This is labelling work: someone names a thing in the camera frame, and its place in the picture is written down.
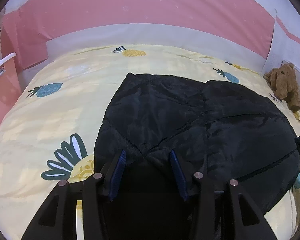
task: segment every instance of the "teddy bear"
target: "teddy bear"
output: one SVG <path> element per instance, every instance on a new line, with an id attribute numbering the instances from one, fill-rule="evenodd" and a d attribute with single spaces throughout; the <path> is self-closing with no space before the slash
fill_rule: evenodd
<path id="1" fill-rule="evenodd" d="M 280 100 L 285 100 L 292 112 L 296 113 L 300 110 L 299 86 L 292 63 L 286 63 L 280 68 L 273 68 L 263 77 L 270 85 L 274 95 Z"/>

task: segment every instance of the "blue pineapple print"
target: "blue pineapple print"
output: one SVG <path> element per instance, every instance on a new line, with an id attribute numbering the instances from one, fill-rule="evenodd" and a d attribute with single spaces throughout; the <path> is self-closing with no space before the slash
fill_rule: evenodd
<path id="1" fill-rule="evenodd" d="M 222 70 L 220 69 L 215 69 L 214 70 L 221 75 L 223 75 L 223 77 L 226 77 L 227 80 L 229 80 L 230 82 L 232 83 L 236 83 L 236 84 L 239 84 L 239 79 L 237 77 L 235 77 L 234 75 L 231 75 L 230 73 L 228 72 L 223 72 Z"/>
<path id="2" fill-rule="evenodd" d="M 296 181 L 294 182 L 293 187 L 294 187 L 295 189 L 300 188 L 300 173 L 299 173 L 299 175 L 298 175 Z"/>
<path id="3" fill-rule="evenodd" d="M 39 98 L 43 98 L 45 96 L 51 95 L 54 92 L 57 92 L 63 83 L 53 83 L 45 86 L 35 87 L 34 89 L 28 91 L 31 92 L 28 97 L 32 97 L 34 94 Z"/>

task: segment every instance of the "yellow pineapple print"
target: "yellow pineapple print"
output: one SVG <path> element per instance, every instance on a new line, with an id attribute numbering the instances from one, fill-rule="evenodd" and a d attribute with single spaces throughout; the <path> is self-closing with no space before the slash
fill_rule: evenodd
<path id="1" fill-rule="evenodd" d="M 239 65 L 232 64 L 232 63 L 229 63 L 229 62 L 225 62 L 225 63 L 231 65 L 232 67 L 235 67 L 235 68 L 237 68 L 237 69 L 240 69 L 240 70 L 242 70 L 242 71 L 243 71 L 243 70 L 249 70 L 249 71 L 251 71 L 252 73 L 255 73 L 255 74 L 258 74 L 258 75 L 259 75 L 259 73 L 255 72 L 255 71 L 253 71 L 253 70 L 251 70 L 251 69 L 249 69 L 249 68 L 241 67 L 241 66 L 239 66 Z"/>
<path id="2" fill-rule="evenodd" d="M 122 52 L 122 54 L 125 57 L 138 57 L 138 56 L 145 56 L 146 55 L 146 53 L 144 51 L 135 50 L 135 49 L 126 49 L 124 46 L 120 46 L 120 47 L 116 48 L 111 53 L 119 53 L 119 52 Z"/>
<path id="3" fill-rule="evenodd" d="M 146 53 L 141 50 L 135 50 L 135 49 L 126 49 L 122 52 L 122 54 L 125 57 L 137 57 L 137 56 L 145 56 Z"/>
<path id="4" fill-rule="evenodd" d="M 300 123 L 300 114 L 299 114 L 299 112 L 296 112 L 296 113 L 293 113 L 293 115 L 294 115 L 294 117 L 299 121 L 299 123 Z"/>
<path id="5" fill-rule="evenodd" d="M 69 183 L 83 181 L 93 174 L 94 155 L 88 155 L 79 161 L 71 171 Z"/>
<path id="6" fill-rule="evenodd" d="M 82 200 L 77 200 L 77 209 L 82 209 Z"/>

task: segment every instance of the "yellow bedsheet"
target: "yellow bedsheet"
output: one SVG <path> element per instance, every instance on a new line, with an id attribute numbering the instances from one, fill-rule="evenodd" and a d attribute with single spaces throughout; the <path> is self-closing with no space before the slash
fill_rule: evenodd
<path id="1" fill-rule="evenodd" d="M 47 65 L 3 120 L 0 230 L 8 240 L 21 239 L 56 185 L 53 177 L 57 178 L 63 168 L 58 167 L 57 149 L 59 156 L 67 147 L 81 156 L 79 162 L 72 164 L 72 170 L 63 169 L 70 174 L 70 182 L 92 174 L 94 143 L 106 107 L 128 72 L 176 75 L 201 82 L 237 82 L 271 99 L 300 136 L 300 121 L 284 101 L 274 98 L 266 81 L 257 73 L 175 47 L 124 45 L 124 50 L 119 46 L 83 49 Z M 81 202 L 77 214 L 78 239 L 82 239 Z M 300 220 L 300 177 L 266 218 L 279 240 L 290 238 Z"/>

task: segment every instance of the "blue gripper pad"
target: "blue gripper pad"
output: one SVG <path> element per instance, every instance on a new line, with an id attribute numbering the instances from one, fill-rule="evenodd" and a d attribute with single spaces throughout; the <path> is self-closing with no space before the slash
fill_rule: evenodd
<path id="1" fill-rule="evenodd" d="M 119 186 L 120 186 L 120 182 L 121 182 L 121 178 L 125 166 L 126 166 L 126 152 L 122 150 L 110 181 L 110 191 L 109 191 L 110 201 L 113 201 L 113 199 L 118 194 Z"/>
<path id="2" fill-rule="evenodd" d="M 174 150 L 172 150 L 170 153 L 170 163 L 171 163 L 174 177 L 176 179 L 179 194 L 183 198 L 184 201 L 187 201 L 189 195 L 188 195 L 188 191 L 187 191 L 186 177 L 184 176 L 184 174 L 182 172 L 180 163 L 178 162 L 178 159 L 176 157 Z"/>

